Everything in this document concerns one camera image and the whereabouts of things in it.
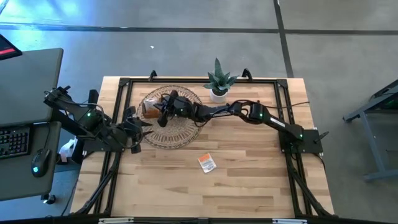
keyboard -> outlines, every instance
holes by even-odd
[[[29,126],[0,128],[0,159],[29,154]]]

gray floor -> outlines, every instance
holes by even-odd
[[[393,0],[280,0],[287,29],[397,30]],[[115,27],[277,28],[272,0],[10,0],[0,22]],[[0,30],[21,50],[62,47],[60,85],[77,101],[99,90],[104,75],[206,75],[218,57],[225,70],[249,68],[255,77],[286,77],[279,34],[68,32]],[[305,79],[313,119],[323,140],[335,213],[396,222],[398,179],[364,182],[376,171],[361,123],[346,113],[397,78],[396,35],[288,35],[295,77]],[[62,172],[54,192],[70,192],[76,177]],[[65,204],[10,212],[34,198],[0,202],[1,219],[59,215]]]

computer mouse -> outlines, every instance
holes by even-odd
[[[31,171],[34,177],[42,177],[49,168],[49,159],[51,151],[44,148],[39,149],[33,156]]]

red object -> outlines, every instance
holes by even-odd
[[[14,51],[15,51],[14,49],[1,50],[0,51],[0,55],[6,54],[6,53],[11,53],[11,52],[14,52]]]

wooden table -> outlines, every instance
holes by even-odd
[[[98,103],[108,115],[113,113],[119,78],[104,77],[103,80]],[[287,80],[292,104],[308,101],[304,80]],[[164,85],[169,84],[135,83],[130,105],[138,106],[146,94]],[[203,84],[176,85],[195,92],[203,104],[215,106]],[[118,122],[121,122],[126,92],[124,90]],[[241,99],[276,106],[272,85],[235,84],[228,93],[228,102]],[[269,111],[277,116],[276,110]],[[293,112],[297,124],[313,128],[308,104],[294,106]],[[145,141],[141,147],[139,154],[126,151],[122,156],[112,216],[294,217],[278,132],[266,125],[247,124],[234,116],[215,118],[196,140],[183,148],[157,149]],[[217,168],[205,174],[197,159],[208,152]],[[83,161],[71,212],[81,208],[97,187],[103,157],[104,153],[96,152]],[[333,213],[322,163],[312,154],[303,154],[303,163],[310,190],[324,208]],[[304,211],[302,194],[300,191],[298,194]],[[101,208],[105,207],[107,198],[108,189],[105,189]]]

